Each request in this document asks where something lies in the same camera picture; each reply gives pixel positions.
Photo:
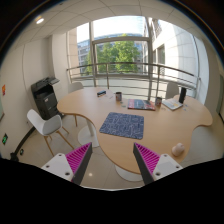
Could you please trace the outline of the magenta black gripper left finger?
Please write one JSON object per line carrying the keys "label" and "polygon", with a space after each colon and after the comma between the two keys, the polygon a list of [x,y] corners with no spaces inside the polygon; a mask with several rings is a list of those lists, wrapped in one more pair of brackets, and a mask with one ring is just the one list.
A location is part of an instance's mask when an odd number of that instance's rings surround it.
{"label": "magenta black gripper left finger", "polygon": [[58,153],[42,166],[48,171],[65,180],[80,185],[92,154],[92,143],[82,145],[68,154]]}

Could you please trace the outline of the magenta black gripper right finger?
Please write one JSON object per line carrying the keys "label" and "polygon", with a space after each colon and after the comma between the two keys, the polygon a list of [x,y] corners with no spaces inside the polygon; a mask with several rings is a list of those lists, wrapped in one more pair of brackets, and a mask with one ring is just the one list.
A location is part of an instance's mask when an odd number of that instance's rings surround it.
{"label": "magenta black gripper right finger", "polygon": [[159,155],[138,143],[134,144],[133,154],[145,185],[182,169],[182,166],[168,154]]}

